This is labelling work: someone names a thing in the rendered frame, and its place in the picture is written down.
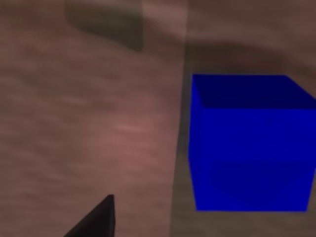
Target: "cube's front face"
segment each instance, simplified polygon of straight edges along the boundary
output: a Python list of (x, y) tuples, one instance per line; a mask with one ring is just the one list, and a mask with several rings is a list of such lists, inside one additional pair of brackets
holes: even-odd
[(194, 75), (189, 162), (197, 210), (305, 211), (316, 101), (286, 76)]

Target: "dark pointed shape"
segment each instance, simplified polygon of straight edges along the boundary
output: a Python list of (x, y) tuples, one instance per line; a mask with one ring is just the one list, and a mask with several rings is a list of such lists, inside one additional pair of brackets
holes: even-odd
[(65, 18), (74, 28), (135, 51), (143, 49), (141, 0), (126, 7), (83, 3), (78, 0), (65, 0), (64, 4)]
[(64, 237), (114, 237), (114, 195), (108, 195)]

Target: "cube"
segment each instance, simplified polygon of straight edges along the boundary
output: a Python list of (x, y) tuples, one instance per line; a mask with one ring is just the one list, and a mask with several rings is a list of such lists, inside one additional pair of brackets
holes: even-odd
[(189, 167), (197, 211), (307, 211), (316, 100), (283, 75), (193, 75)]

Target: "blue box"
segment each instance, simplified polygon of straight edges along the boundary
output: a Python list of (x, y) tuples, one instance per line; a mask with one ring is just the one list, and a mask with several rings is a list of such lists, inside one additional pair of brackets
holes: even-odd
[(315, 158), (316, 100), (289, 77), (193, 75), (197, 211), (306, 211)]

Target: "brown surface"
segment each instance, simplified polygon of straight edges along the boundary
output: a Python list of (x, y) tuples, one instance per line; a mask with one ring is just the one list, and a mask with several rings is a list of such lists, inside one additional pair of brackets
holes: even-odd
[[(254, 38), (254, 48), (271, 51), (267, 58), (280, 58), (281, 68), (315, 92), (315, 41), (305, 14), (313, 3), (301, 4), (309, 7), (299, 15), (290, 14), (293, 2), (288, 5), (286, 36), (276, 40), (279, 28), (262, 27), (270, 40)], [(179, 5), (165, 14), (174, 24), (160, 28), (180, 40), (157, 40), (146, 28), (142, 53), (71, 28), (61, 4), (56, 14), (32, 13), (28, 20), (12, 11), (11, 26), (1, 15), (0, 236), (62, 236), (110, 193), (116, 195), (117, 237), (168, 236), (171, 200), (173, 237), (315, 235), (314, 198), (304, 216), (196, 214), (183, 150), (172, 198), (186, 18)], [(163, 8), (145, 3), (144, 9), (162, 16)], [(215, 22), (213, 36), (235, 30), (226, 35), (228, 45), (252, 44), (249, 23), (236, 25), (225, 16)]]

